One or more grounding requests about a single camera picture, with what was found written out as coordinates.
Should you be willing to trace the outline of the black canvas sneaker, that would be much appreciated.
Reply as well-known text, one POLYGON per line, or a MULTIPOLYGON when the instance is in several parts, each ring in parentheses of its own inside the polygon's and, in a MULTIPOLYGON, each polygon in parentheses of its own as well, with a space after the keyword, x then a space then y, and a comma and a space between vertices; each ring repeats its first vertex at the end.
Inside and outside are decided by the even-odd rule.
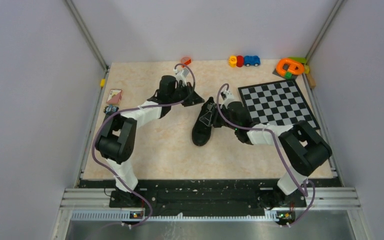
POLYGON ((207 127, 201 122, 201 116, 204 115, 206 106, 209 105, 209 103, 215 103, 212 96, 202 105, 197 120, 192 128, 191 139, 193 144, 198 147, 204 146, 211 138, 212 127, 207 127))

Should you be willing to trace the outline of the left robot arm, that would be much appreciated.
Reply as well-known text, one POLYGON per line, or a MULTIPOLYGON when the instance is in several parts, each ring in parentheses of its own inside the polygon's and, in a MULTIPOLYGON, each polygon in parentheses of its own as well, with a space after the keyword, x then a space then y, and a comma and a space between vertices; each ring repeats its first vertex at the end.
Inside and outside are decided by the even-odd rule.
POLYGON ((106 160, 101 165, 113 173, 116 188, 123 191, 121 200, 129 207, 140 202, 135 190, 138 179, 130 157, 134 151, 137 130, 147 123, 163 118, 175 105, 194 106, 204 102, 195 91, 195 82, 164 75, 159 88, 143 104, 106 114, 93 141, 94 148, 106 160))

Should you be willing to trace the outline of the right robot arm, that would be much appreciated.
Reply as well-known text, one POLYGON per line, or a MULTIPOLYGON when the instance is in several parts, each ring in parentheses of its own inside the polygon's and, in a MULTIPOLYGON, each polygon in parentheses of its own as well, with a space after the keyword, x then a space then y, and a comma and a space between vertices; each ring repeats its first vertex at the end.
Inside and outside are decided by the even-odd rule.
POLYGON ((305 192, 303 184, 308 177, 332 156, 332 149, 316 130, 305 120, 292 125, 270 125, 253 121, 248 110, 239 101, 216 104, 209 98, 201 108, 192 128, 192 141, 196 146, 205 145, 213 128, 228 127, 237 139, 248 145, 270 145, 276 148, 286 173, 278 180, 273 200, 287 206, 294 198, 293 192, 305 192))

